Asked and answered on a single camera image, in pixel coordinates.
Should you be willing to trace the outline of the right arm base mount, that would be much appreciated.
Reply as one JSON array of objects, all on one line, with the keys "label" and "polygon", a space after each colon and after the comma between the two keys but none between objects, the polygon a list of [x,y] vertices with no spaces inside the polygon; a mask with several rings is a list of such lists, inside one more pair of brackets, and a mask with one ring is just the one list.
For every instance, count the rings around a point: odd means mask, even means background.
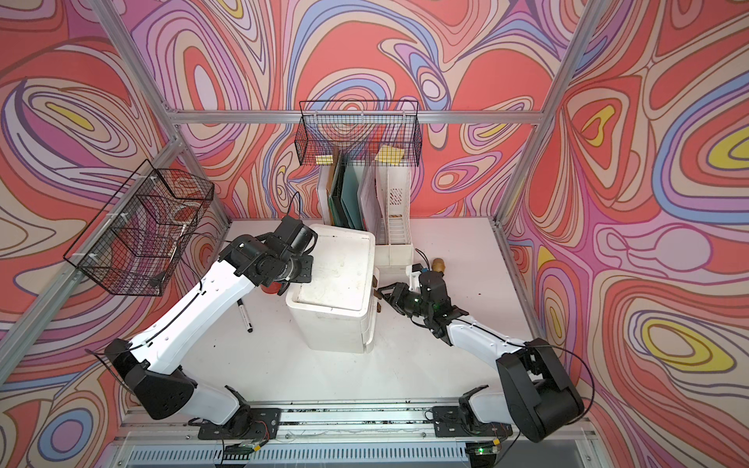
[{"label": "right arm base mount", "polygon": [[481,422],[469,405],[469,399],[489,386],[481,385],[471,389],[458,398],[456,406],[436,406],[426,411],[424,416],[433,424],[437,438],[489,437],[500,441],[513,434],[511,424],[492,421]]}]

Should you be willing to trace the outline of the white drawer cabinet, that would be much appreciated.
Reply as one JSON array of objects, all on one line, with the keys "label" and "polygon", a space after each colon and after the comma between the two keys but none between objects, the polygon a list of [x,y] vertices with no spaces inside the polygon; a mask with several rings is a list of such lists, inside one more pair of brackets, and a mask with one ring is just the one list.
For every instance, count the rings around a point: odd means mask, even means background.
[{"label": "white drawer cabinet", "polygon": [[378,281],[376,238],[367,231],[313,224],[311,281],[294,284],[286,304],[307,346],[365,354],[374,346]]}]

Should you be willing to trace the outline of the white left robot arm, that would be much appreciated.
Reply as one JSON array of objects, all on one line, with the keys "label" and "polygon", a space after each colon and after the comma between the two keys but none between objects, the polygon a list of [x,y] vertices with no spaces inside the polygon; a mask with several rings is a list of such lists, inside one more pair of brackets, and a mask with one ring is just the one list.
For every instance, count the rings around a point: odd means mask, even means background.
[{"label": "white left robot arm", "polygon": [[242,235],[224,247],[190,292],[156,323],[132,339],[115,339],[105,356],[124,385],[154,420],[177,413],[214,425],[232,425],[247,402],[183,368],[183,358],[200,337],[239,300],[260,286],[311,280],[318,235],[304,228],[295,237]]}]

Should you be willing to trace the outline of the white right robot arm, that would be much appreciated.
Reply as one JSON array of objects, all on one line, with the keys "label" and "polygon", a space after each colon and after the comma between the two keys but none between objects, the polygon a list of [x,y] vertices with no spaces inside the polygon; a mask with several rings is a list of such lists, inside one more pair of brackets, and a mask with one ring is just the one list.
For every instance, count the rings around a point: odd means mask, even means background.
[{"label": "white right robot arm", "polygon": [[374,295],[444,343],[497,371],[501,388],[477,386],[458,398],[458,420],[470,432],[486,426],[515,426],[532,442],[581,420],[585,403],[555,347],[542,339],[522,341],[478,322],[443,292],[394,283]]}]

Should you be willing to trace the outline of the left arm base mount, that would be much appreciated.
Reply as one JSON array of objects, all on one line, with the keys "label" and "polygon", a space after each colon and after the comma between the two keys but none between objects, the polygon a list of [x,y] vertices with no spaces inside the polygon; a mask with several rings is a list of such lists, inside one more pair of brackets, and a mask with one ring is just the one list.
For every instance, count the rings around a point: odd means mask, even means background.
[{"label": "left arm base mount", "polygon": [[204,441],[249,440],[268,442],[277,436],[282,409],[255,408],[234,388],[225,387],[239,402],[239,409],[224,425],[202,421],[198,426],[198,439]]}]

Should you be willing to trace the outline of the gold microphone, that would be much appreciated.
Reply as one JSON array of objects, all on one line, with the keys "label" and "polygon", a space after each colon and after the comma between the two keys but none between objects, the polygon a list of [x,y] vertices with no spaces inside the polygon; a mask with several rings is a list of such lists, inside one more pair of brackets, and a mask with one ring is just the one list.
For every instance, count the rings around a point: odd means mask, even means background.
[{"label": "gold microphone", "polygon": [[441,259],[440,257],[437,257],[437,259],[433,259],[431,263],[431,270],[437,273],[444,274],[446,272],[446,263],[444,259]]}]

